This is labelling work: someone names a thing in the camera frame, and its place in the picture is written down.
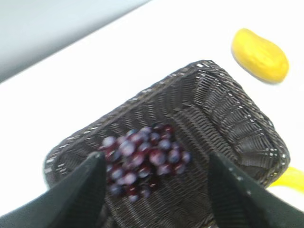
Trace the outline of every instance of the woven texture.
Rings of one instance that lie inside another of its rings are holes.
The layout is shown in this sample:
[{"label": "woven texture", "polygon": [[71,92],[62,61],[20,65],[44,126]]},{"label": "woven texture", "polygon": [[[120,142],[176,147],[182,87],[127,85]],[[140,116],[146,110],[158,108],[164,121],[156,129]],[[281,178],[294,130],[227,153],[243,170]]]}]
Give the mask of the woven texture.
[{"label": "woven texture", "polygon": [[148,199],[130,203],[107,194],[99,227],[212,225],[207,193],[210,152],[224,154],[264,186],[289,164],[288,150],[271,121],[225,70],[202,60],[172,73],[66,138],[46,158],[47,182],[52,187],[72,172],[106,136],[121,136],[155,122],[174,127],[177,140],[192,152],[193,161],[184,174],[163,179],[161,188]]}]

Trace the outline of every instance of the red grape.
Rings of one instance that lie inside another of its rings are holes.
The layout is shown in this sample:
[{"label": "red grape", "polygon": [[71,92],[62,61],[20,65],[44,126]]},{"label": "red grape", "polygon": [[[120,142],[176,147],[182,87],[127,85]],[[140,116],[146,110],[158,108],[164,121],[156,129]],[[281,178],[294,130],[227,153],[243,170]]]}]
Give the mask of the red grape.
[{"label": "red grape", "polygon": [[144,154],[140,152],[136,152],[132,154],[132,158],[131,158],[132,166],[134,168],[140,166],[143,163],[144,157],[145,157]]},{"label": "red grape", "polygon": [[119,150],[113,150],[111,148],[108,148],[105,150],[105,159],[108,162],[114,162],[120,158],[120,151]]},{"label": "red grape", "polygon": [[109,191],[115,195],[115,196],[118,196],[118,195],[121,195],[122,192],[123,192],[123,189],[121,186],[117,185],[117,184],[111,184],[109,186]]},{"label": "red grape", "polygon": [[121,178],[124,174],[124,170],[121,166],[119,165],[116,165],[112,168],[112,171],[111,171],[111,178],[113,180],[117,180],[119,178]]},{"label": "red grape", "polygon": [[129,130],[125,136],[129,139],[135,133],[137,133],[137,130],[132,129],[132,130]]},{"label": "red grape", "polygon": [[150,143],[156,146],[160,140],[161,136],[158,133],[153,132],[150,136]]},{"label": "red grape", "polygon": [[184,173],[191,154],[174,140],[173,127],[162,123],[104,138],[98,150],[105,153],[112,195],[127,193],[129,201],[136,202],[158,188],[158,176]]},{"label": "red grape", "polygon": [[133,142],[136,146],[139,146],[144,141],[144,135],[140,133],[135,133],[130,136],[130,141]]},{"label": "red grape", "polygon": [[164,130],[164,125],[162,123],[158,123],[158,124],[155,124],[153,127],[152,127],[152,130],[154,132],[157,132],[157,133],[160,133]]},{"label": "red grape", "polygon": [[181,159],[181,153],[178,150],[170,150],[168,153],[168,162],[170,163],[178,163],[179,160]]},{"label": "red grape", "polygon": [[161,133],[161,139],[168,139],[170,140],[172,135],[169,132],[163,132]]},{"label": "red grape", "polygon": [[117,179],[116,180],[116,184],[118,184],[118,185],[124,185],[125,184],[124,177],[121,177],[121,178]]},{"label": "red grape", "polygon": [[137,180],[137,175],[133,171],[129,171],[124,176],[124,182],[126,185],[134,184]]},{"label": "red grape", "polygon": [[115,144],[116,138],[114,136],[108,136],[103,139],[102,145],[104,147],[111,147]]},{"label": "red grape", "polygon": [[164,126],[164,130],[170,134],[173,134],[173,127],[170,124]]},{"label": "red grape", "polygon": [[125,141],[127,141],[127,137],[125,135],[118,137],[118,139],[116,140],[119,146]]},{"label": "red grape", "polygon": [[139,200],[138,188],[134,185],[131,185],[127,191],[128,199],[130,202],[134,203]]},{"label": "red grape", "polygon": [[171,148],[171,142],[168,139],[163,139],[158,143],[158,147],[163,151],[168,151]]},{"label": "red grape", "polygon": [[158,189],[159,180],[158,180],[158,178],[156,178],[156,177],[152,177],[152,178],[149,180],[148,184],[149,184],[150,189],[151,189],[152,191],[155,191],[155,190]]},{"label": "red grape", "polygon": [[186,170],[186,165],[182,162],[179,162],[176,165],[174,165],[173,168],[174,168],[174,173],[175,174],[182,174]]},{"label": "red grape", "polygon": [[144,132],[146,133],[147,135],[151,134],[152,133],[152,129],[150,127],[143,127],[140,132]]},{"label": "red grape", "polygon": [[172,173],[172,166],[169,163],[165,163],[157,167],[157,175],[166,175]]},{"label": "red grape", "polygon": [[124,156],[130,156],[135,152],[135,149],[134,143],[130,141],[125,141],[119,146],[119,150]]},{"label": "red grape", "polygon": [[142,164],[139,167],[137,173],[140,178],[145,178],[145,177],[149,176],[149,174],[151,173],[151,167],[147,164]]},{"label": "red grape", "polygon": [[164,164],[166,161],[166,155],[164,152],[158,149],[154,149],[150,153],[150,162],[153,165],[159,166]]},{"label": "red grape", "polygon": [[191,154],[188,151],[182,152],[182,161],[185,164],[188,164],[191,161]]},{"label": "red grape", "polygon": [[148,143],[148,142],[144,142],[143,144],[141,144],[138,147],[138,152],[143,153],[143,154],[147,154],[148,151],[150,150],[150,148],[151,148],[151,144]]},{"label": "red grape", "polygon": [[140,194],[144,198],[148,198],[151,195],[151,189],[148,185],[142,185],[140,188]]}]

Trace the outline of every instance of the mango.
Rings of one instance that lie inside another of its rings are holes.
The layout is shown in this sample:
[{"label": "mango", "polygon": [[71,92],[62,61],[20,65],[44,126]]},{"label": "mango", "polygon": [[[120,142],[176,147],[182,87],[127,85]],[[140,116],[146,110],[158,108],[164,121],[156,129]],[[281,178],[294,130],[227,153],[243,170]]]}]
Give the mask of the mango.
[{"label": "mango", "polygon": [[235,34],[232,54],[244,69],[270,83],[282,82],[289,69],[286,55],[276,44],[246,28]]}]

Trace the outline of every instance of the yellow fruit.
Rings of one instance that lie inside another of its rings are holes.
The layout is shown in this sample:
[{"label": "yellow fruit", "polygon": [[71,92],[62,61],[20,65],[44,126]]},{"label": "yellow fruit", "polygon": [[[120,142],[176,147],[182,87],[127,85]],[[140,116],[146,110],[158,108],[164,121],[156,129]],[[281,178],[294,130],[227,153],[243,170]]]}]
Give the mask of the yellow fruit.
[{"label": "yellow fruit", "polygon": [[232,53],[243,68],[265,81],[282,82],[287,75],[288,60],[284,52],[246,28],[234,36]]},{"label": "yellow fruit", "polygon": [[304,193],[304,172],[289,167],[285,173],[270,186],[285,186]]}]

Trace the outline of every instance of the white table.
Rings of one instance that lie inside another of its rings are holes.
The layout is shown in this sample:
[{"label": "white table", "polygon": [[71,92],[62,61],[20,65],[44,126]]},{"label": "white table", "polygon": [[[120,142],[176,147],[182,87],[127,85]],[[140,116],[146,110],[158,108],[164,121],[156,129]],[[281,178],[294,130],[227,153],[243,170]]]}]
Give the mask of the white table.
[{"label": "white table", "polygon": [[[154,0],[0,84],[0,214],[47,190],[43,160],[62,139],[199,59],[243,86],[286,142],[291,166],[304,170],[303,21],[292,0]],[[231,40],[243,27],[284,50],[290,70],[282,84],[264,84],[234,61]],[[303,195],[274,192],[304,210]]]}]

